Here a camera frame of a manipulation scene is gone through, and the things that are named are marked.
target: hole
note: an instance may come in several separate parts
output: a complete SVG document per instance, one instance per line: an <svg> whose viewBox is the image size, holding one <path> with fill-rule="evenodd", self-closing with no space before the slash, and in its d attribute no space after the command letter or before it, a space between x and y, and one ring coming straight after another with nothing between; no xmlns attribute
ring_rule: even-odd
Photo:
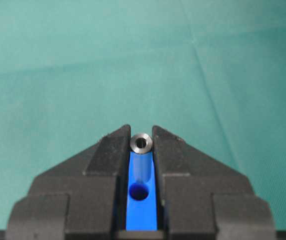
<svg viewBox="0 0 286 240"><path fill-rule="evenodd" d="M136 141L136 146L140 149L143 149L144 147L146 147L146 140L142 137L138 138Z"/></svg>
<svg viewBox="0 0 286 240"><path fill-rule="evenodd" d="M129 194L133 199L141 201L147 198L148 188L145 184L133 183L129 188Z"/></svg>

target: metal pin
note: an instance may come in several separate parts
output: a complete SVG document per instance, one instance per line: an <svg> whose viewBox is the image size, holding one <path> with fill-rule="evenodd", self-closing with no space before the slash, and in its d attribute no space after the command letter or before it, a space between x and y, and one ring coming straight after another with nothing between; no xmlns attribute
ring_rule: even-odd
<svg viewBox="0 0 286 240"><path fill-rule="evenodd" d="M133 175L136 182L145 183L151 177L150 157L146 154L152 149L153 140L146 133L136 134L130 141L130 146L136 154L133 156Z"/></svg>

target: green cloth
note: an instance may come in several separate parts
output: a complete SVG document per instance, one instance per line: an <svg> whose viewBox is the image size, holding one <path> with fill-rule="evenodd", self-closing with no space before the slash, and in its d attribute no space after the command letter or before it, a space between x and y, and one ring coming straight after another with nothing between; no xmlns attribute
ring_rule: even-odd
<svg viewBox="0 0 286 240"><path fill-rule="evenodd" d="M124 123L246 174L286 230L286 0L0 0L0 229Z"/></svg>

